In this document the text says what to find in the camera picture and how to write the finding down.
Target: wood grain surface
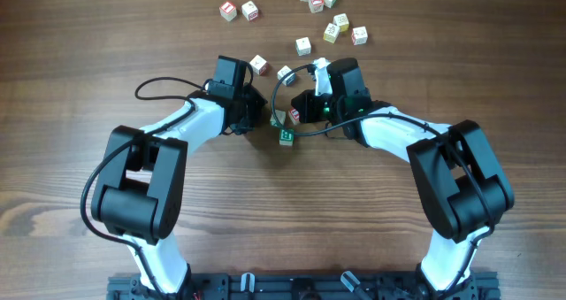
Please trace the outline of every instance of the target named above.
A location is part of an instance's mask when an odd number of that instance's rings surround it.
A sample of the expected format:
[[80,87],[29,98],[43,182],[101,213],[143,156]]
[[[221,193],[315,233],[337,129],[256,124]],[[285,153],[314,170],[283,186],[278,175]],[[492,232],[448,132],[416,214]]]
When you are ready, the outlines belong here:
[[[135,100],[137,84],[203,82],[219,54],[267,59],[254,80],[265,96],[283,65],[356,57],[374,99],[434,122],[476,120],[516,205],[472,267],[499,272],[505,299],[565,297],[564,0],[338,0],[317,14],[299,0],[253,0],[261,18],[251,23],[222,19],[223,1],[0,0],[1,298],[100,299],[107,277],[137,271],[124,246],[87,231],[80,192],[114,127],[180,107]],[[349,33],[323,41],[343,12],[367,27],[367,44]],[[298,57],[304,36],[313,52]],[[307,88],[300,73],[277,106]],[[158,83],[148,93],[190,91]],[[431,231],[408,164],[323,136],[281,147],[268,124],[188,160],[175,228],[196,273],[412,270]]]

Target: wooden table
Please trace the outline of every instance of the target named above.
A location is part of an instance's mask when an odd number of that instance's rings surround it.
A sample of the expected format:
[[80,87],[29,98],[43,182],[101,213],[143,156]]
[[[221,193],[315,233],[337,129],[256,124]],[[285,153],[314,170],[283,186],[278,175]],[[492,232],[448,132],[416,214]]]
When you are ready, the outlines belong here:
[[[253,0],[252,23],[222,19],[223,1],[0,0],[0,297],[99,299],[107,277],[136,272],[126,248],[94,237],[79,215],[110,131],[180,106],[137,101],[134,88],[161,75],[200,83],[219,54],[259,54],[271,64],[254,81],[265,96],[283,65],[356,57],[373,98],[434,122],[476,120],[516,205],[473,267],[498,271],[506,299],[564,298],[564,0],[338,0],[317,14],[299,0]],[[367,44],[323,41],[343,12],[367,27]],[[304,36],[313,52],[298,57]],[[300,73],[277,106],[307,88]],[[408,164],[323,136],[281,147],[267,124],[189,159],[175,228],[195,273],[412,270],[431,231]]]

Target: wooden tabletop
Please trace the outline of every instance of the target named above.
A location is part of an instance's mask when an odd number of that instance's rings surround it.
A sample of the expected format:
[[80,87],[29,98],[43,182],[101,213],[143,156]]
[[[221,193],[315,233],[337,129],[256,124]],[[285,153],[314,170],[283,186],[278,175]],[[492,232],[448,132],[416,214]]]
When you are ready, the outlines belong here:
[[[516,204],[472,267],[497,271],[505,299],[565,297],[564,0],[338,0],[316,14],[299,0],[253,0],[251,23],[240,12],[225,21],[224,1],[0,0],[1,298],[100,299],[107,277],[137,271],[126,247],[85,228],[80,192],[114,127],[180,107],[135,100],[137,84],[202,83],[219,54],[265,58],[270,70],[254,80],[264,96],[283,65],[356,57],[372,98],[434,122],[477,121]],[[323,41],[343,12],[366,26],[365,45],[349,33]],[[313,51],[299,57],[305,36]],[[277,107],[313,87],[300,73]],[[195,273],[413,270],[431,232],[405,162],[323,136],[282,147],[268,124],[188,160],[175,228]]]

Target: red and white cube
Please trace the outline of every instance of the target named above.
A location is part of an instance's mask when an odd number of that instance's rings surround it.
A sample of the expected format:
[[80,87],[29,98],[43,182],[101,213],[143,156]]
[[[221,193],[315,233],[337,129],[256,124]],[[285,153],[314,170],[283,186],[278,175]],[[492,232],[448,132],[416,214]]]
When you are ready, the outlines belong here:
[[220,14],[224,19],[232,21],[232,19],[236,18],[238,11],[235,5],[230,2],[225,2],[220,6]]
[[291,110],[289,110],[289,118],[291,119],[291,122],[293,122],[293,125],[301,123],[299,120],[299,112],[295,108],[291,108]]
[[262,75],[262,73],[264,73],[265,70],[267,70],[267,66],[268,66],[267,61],[265,61],[264,58],[259,57],[259,55],[251,59],[249,64],[251,65],[251,68],[254,69],[254,72],[257,75]]
[[321,12],[325,8],[324,0],[309,0],[310,12],[316,13]]
[[256,4],[251,0],[241,6],[241,13],[244,14],[244,17],[248,21],[251,21],[259,16],[259,10],[256,7]]
[[368,41],[368,32],[365,27],[356,27],[352,29],[352,42],[354,45],[364,44]]

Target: white arm segment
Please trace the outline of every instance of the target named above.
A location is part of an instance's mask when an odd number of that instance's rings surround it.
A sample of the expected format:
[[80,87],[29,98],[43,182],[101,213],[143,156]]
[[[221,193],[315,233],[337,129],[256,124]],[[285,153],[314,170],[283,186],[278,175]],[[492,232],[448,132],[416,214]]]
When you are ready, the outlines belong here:
[[[387,106],[376,110],[370,114],[395,114],[414,119],[443,134],[448,131],[449,124],[436,124],[426,122],[421,119],[413,118],[397,110],[394,106]],[[417,127],[409,122],[400,119],[389,118],[372,118],[364,119],[361,123],[363,136],[366,143],[374,149],[386,150],[396,157],[409,162],[407,154],[407,146],[423,139],[432,139],[434,134],[424,131],[421,127]]]
[[[218,136],[222,132],[224,125],[224,108],[211,101],[202,99],[191,99],[196,105],[196,111],[186,117],[169,130],[154,136],[166,139],[168,137],[176,138],[188,143],[188,152],[190,156],[193,152],[205,143],[207,140]],[[142,127],[143,131],[151,131],[161,127],[163,124],[177,119],[183,113],[191,108],[191,104],[185,102],[185,105],[178,109],[175,113],[156,124]],[[147,244],[144,239],[132,237],[130,235],[122,235],[122,237],[141,247],[141,252],[148,262],[149,269],[154,275],[157,285],[164,293],[177,293],[182,286],[187,274],[187,261],[181,256],[177,239],[174,233],[170,233],[165,239],[161,239],[155,246]],[[143,270],[140,258],[135,254],[135,250],[128,246],[128,249],[134,256],[135,263],[141,272],[141,283],[153,289],[153,285],[149,281],[148,275]]]
[[[459,243],[442,237],[436,230],[432,231],[431,246],[421,262],[421,271],[434,289],[444,290],[448,287],[462,268],[466,255],[471,248],[471,241],[488,230],[489,227],[481,227],[469,234],[465,241]],[[475,255],[476,250],[474,250],[471,258],[473,259]],[[465,281],[469,276],[470,265],[468,265],[458,283]]]

